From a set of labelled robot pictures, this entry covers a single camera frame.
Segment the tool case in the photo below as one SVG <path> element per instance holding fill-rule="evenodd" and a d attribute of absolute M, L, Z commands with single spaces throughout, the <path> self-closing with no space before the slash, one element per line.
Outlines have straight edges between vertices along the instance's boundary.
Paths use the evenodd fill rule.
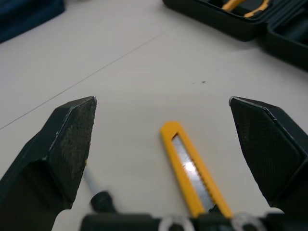
<path fill-rule="evenodd" d="M 241 3 L 232 10 L 224 10 L 230 1 Z M 241 41 L 250 41 L 258 37 L 260 46 L 267 52 L 308 70 L 308 0 L 163 2 L 169 8 Z"/>

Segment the yellow plier handle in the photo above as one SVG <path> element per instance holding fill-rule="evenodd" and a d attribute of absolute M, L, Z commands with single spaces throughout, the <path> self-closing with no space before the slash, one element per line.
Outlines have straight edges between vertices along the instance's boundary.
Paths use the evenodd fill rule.
<path fill-rule="evenodd" d="M 227 12 L 231 12 L 233 11 L 239 4 L 241 4 L 243 1 L 245 0 L 229 0 L 226 4 L 224 4 L 222 6 L 222 9 L 227 11 Z M 270 0 L 263 0 L 262 4 L 256 8 L 255 10 L 244 14 L 245 18 L 250 18 L 252 16 L 254 16 L 257 12 L 259 11 L 264 11 L 266 8 L 268 8 L 270 4 Z"/>

